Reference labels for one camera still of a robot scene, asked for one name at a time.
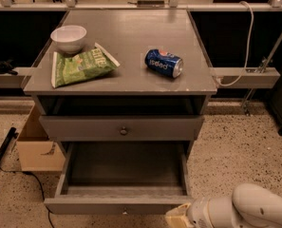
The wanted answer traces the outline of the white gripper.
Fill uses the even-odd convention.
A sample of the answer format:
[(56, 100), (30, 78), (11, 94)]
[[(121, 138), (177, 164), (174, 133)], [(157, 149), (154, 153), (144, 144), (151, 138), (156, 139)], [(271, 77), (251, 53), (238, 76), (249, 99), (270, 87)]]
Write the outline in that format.
[(208, 198), (195, 199), (191, 205), (184, 203), (165, 214), (170, 228), (213, 228), (208, 212)]

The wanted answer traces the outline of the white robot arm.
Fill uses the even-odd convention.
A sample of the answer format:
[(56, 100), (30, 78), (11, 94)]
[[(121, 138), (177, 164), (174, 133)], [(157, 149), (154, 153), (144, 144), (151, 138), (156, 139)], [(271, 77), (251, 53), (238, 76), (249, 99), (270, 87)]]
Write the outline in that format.
[(231, 196), (201, 198), (165, 214), (170, 228), (282, 228), (282, 198), (252, 183)]

